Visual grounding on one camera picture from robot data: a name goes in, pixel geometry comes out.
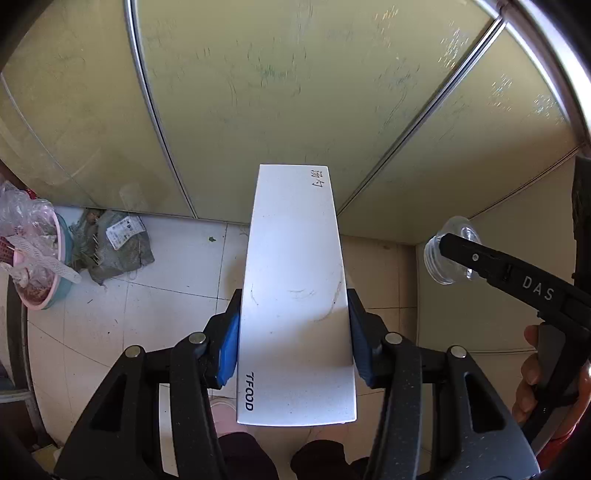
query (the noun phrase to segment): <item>metal frame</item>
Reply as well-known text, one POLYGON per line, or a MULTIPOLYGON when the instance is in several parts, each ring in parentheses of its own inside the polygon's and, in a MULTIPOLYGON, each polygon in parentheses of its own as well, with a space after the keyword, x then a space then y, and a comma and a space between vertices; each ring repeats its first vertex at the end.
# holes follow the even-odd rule
POLYGON ((152 126, 154 127, 154 131, 158 137, 158 142, 160 143, 160 147, 164 153, 164 158, 166 159, 168 167, 170 168, 170 171, 177 182, 178 188, 183 194, 189 210, 191 210, 191 213, 195 218, 199 218, 191 202, 191 197, 184 186, 183 179, 174 166, 173 157, 170 153, 170 149, 164 136, 162 122, 160 120, 156 104, 153 100, 154 97, 150 89, 148 76, 145 72, 144 49, 142 47, 141 33, 139 30, 137 0, 123 0, 123 3, 125 10, 125 24, 127 26, 127 33, 129 36, 129 48, 131 49, 131 56, 134 61, 135 71, 138 75, 139 87, 142 90, 142 95, 144 96, 146 108, 148 109, 148 113, 150 115, 150 120, 152 120, 152 126))

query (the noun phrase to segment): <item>hand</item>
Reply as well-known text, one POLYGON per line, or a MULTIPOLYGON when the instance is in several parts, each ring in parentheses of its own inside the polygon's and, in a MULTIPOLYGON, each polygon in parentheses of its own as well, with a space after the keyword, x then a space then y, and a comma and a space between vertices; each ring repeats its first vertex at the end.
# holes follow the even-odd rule
MULTIPOLYGON (((538 326, 529 325, 525 327, 523 336, 527 343, 533 347, 538 346, 538 326)), ((541 378, 540 364, 538 363, 538 354, 530 355, 523 365, 521 365, 521 380, 515 393, 515 404, 513 405, 513 418, 518 423, 523 423, 530 416, 537 401, 534 397, 534 392, 531 389, 532 385, 536 385, 541 378)), ((554 433, 553 438, 560 438, 568 434, 573 427, 579 422, 587 406, 591 401, 591 366, 587 361, 579 375, 579 399, 573 405, 573 408, 567 413, 564 421, 554 433)))

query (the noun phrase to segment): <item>white knife sharpener box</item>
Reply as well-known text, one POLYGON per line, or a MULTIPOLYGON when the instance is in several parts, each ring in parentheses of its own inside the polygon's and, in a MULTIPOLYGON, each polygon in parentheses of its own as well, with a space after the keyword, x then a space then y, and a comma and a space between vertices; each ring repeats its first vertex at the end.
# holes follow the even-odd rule
POLYGON ((259 168, 237 387, 238 423, 356 420, 345 272, 327 167, 259 168))

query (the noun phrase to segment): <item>plastic bag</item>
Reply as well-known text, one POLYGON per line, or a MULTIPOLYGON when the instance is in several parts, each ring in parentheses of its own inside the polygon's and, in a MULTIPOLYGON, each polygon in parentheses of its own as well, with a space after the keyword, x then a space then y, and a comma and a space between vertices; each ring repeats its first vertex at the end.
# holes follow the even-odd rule
MULTIPOLYGON (((0 236, 13 235, 22 236, 47 257, 58 257, 53 205, 44 199, 32 200, 5 181, 0 185, 0 236)), ((19 267, 28 271, 28 284, 18 286, 20 292, 32 301, 47 297, 55 274, 26 256, 19 267)))
POLYGON ((114 210, 86 209, 76 225, 70 227, 74 239, 73 268, 88 268, 90 277, 102 285, 107 278, 131 272, 154 261, 147 232, 136 233, 118 250, 113 248, 106 230, 131 215, 114 210))

